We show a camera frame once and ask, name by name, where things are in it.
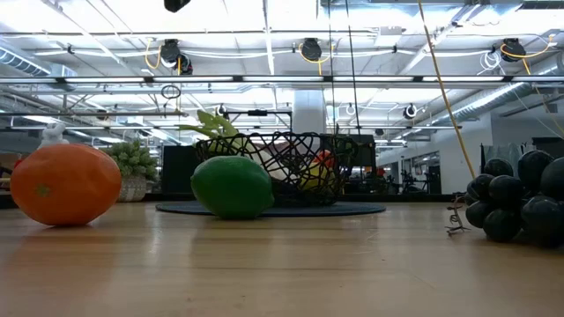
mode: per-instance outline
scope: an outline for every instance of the ceiling light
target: ceiling light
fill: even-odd
[[[119,138],[117,138],[117,137],[105,137],[105,136],[102,136],[102,137],[96,137],[96,138],[99,139],[100,141],[107,142],[107,143],[121,143],[121,142],[125,142],[125,141],[123,141],[122,139],[119,139]]]
[[[349,107],[346,109],[346,113],[349,115],[356,114],[356,109],[353,108],[353,104],[349,103]]]
[[[53,119],[51,117],[41,116],[41,115],[25,115],[22,118],[27,119],[27,120],[31,120],[31,121],[35,121],[35,122],[41,122],[41,123],[57,123],[57,122],[59,122],[57,119]]]
[[[495,82],[502,81],[503,76],[441,76],[443,82]],[[438,77],[423,77],[423,81],[439,81]]]
[[[190,77],[154,77],[152,79],[156,83],[209,83],[209,82],[230,82],[233,81],[231,76],[190,76]]]
[[[561,82],[564,81],[563,76],[515,76],[513,81],[525,81],[525,82]]]
[[[378,144],[387,144],[387,143],[405,143],[405,140],[374,140],[375,143]]]
[[[0,84],[56,84],[54,78],[0,78]]]
[[[142,77],[68,77],[65,79],[70,84],[92,83],[92,84],[105,84],[105,83],[143,83],[145,80]]]
[[[323,76],[243,76],[246,82],[319,82]]]
[[[335,76],[334,81],[358,81],[358,82],[410,82],[411,76]]]
[[[410,104],[409,106],[404,108],[404,118],[406,120],[411,120],[415,118],[416,115],[417,115],[417,107],[415,107],[413,104]]]
[[[104,129],[104,127],[67,127],[69,130]]]
[[[396,149],[404,147],[407,147],[407,145],[376,145],[376,149]]]

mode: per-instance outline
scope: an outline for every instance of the fruit basket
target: fruit basket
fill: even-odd
[[[271,176],[277,206],[306,207],[337,200],[358,146],[348,137],[275,132],[218,136],[196,143],[196,151],[201,161],[226,155],[254,160]]]

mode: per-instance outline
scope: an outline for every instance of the green leaves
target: green leaves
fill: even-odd
[[[113,144],[105,152],[120,168],[122,176],[144,176],[147,180],[157,180],[157,159],[151,158],[149,149],[141,147],[141,142]]]

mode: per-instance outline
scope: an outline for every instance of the green lime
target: green lime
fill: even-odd
[[[196,199],[224,219],[252,219],[274,204],[271,177],[250,158],[210,158],[191,180]]]

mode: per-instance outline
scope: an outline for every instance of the air duct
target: air duct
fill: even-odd
[[[77,72],[57,63],[44,63],[28,56],[22,50],[0,41],[0,63],[11,66],[33,77],[75,77]],[[52,85],[56,89],[72,91],[75,85]]]
[[[24,52],[3,41],[0,41],[0,63],[9,65],[34,77],[44,77],[51,74],[50,67],[35,61],[32,57],[27,57]]]
[[[532,75],[564,75],[564,54],[562,52],[546,58],[544,61],[532,67]],[[521,82],[507,84],[494,90],[484,90],[452,105],[453,114],[457,122],[479,117],[497,107],[505,106],[509,102],[518,98],[526,97],[535,92],[533,83]],[[439,114],[439,117],[431,122],[432,125],[444,125],[450,123],[450,118],[446,111]]]

